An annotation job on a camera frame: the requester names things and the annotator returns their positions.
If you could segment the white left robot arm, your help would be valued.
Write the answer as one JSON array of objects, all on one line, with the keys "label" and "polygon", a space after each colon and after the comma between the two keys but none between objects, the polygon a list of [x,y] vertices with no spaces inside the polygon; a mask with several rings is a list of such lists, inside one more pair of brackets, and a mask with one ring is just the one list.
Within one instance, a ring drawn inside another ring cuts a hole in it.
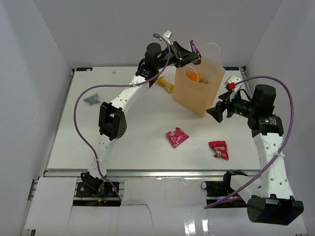
[{"label": "white left robot arm", "polygon": [[189,63],[197,64],[200,61],[201,55],[193,45],[185,49],[174,41],[164,50],[158,43],[147,46],[145,56],[140,61],[130,85],[112,101],[100,105],[97,157],[88,171],[81,174],[81,180],[88,192],[93,196],[101,196],[105,193],[106,168],[101,165],[109,159],[114,144],[126,132],[128,110],[137,98],[155,83],[159,72],[169,65],[181,68]]}]

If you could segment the silver blue snack wrapper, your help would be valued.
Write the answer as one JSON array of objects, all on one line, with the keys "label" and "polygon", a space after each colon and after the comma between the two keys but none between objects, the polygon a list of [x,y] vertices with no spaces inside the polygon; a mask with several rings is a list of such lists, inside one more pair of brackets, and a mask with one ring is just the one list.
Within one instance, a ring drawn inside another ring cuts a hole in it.
[{"label": "silver blue snack wrapper", "polygon": [[94,105],[94,104],[100,103],[100,99],[98,97],[98,93],[94,93],[93,95],[84,98],[84,101],[89,103],[90,105]]}]

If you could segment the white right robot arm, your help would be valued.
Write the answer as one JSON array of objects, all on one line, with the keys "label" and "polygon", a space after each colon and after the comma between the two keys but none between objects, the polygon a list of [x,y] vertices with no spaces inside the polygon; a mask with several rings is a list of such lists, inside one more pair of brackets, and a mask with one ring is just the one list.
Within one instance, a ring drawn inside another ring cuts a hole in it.
[{"label": "white right robot arm", "polygon": [[281,118],[273,113],[275,98],[276,90],[269,85],[257,85],[251,100],[244,100],[237,87],[220,95],[219,102],[207,113],[217,122],[223,120],[224,111],[227,117],[237,114],[247,118],[261,168],[260,187],[243,171],[227,171],[222,189],[228,196],[222,202],[239,195],[247,205],[251,222],[287,226],[303,213],[304,205],[295,199],[287,179],[281,149],[284,129]]}]

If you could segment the red chips snack packet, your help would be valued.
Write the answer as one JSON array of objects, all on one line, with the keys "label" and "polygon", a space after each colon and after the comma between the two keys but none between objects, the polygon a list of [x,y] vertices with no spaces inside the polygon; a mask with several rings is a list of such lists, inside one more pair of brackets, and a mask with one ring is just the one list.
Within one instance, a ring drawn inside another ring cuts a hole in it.
[{"label": "red chips snack packet", "polygon": [[213,157],[229,160],[227,144],[225,141],[209,142],[209,147],[213,151]]}]

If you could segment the orange yellow snack bag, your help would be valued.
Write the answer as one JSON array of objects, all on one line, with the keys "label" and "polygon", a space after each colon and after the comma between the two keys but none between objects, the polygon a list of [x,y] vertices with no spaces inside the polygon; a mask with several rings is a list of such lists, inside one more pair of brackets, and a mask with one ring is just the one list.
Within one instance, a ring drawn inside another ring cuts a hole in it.
[{"label": "orange yellow snack bag", "polygon": [[199,74],[199,73],[186,73],[186,76],[193,82],[203,83],[203,84],[209,84],[210,81],[205,76]]}]

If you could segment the brown chocolate bar wrapper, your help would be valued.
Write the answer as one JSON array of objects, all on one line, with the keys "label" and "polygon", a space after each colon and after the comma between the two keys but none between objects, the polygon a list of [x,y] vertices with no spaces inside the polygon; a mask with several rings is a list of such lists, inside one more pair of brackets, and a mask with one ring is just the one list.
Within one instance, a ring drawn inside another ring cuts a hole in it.
[{"label": "brown chocolate bar wrapper", "polygon": [[197,49],[197,47],[196,47],[196,45],[195,45],[195,43],[194,43],[193,40],[191,40],[191,41],[189,42],[189,50],[190,50],[192,53],[194,53],[194,54],[197,55],[197,58],[194,59],[194,60],[192,61],[192,63],[193,63],[194,65],[199,65],[199,64],[201,64],[202,56],[201,56],[201,53],[199,52],[199,50]]}]

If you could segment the pink red snack packet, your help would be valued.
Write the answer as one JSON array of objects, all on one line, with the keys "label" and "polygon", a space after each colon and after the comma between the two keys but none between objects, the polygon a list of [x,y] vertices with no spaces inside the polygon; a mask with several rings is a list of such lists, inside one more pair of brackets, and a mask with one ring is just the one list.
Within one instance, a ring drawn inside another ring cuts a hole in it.
[{"label": "pink red snack packet", "polygon": [[173,148],[178,147],[181,143],[183,143],[185,140],[189,138],[189,135],[187,135],[181,128],[176,127],[175,131],[169,131],[165,133],[166,137],[168,138],[171,146]]}]

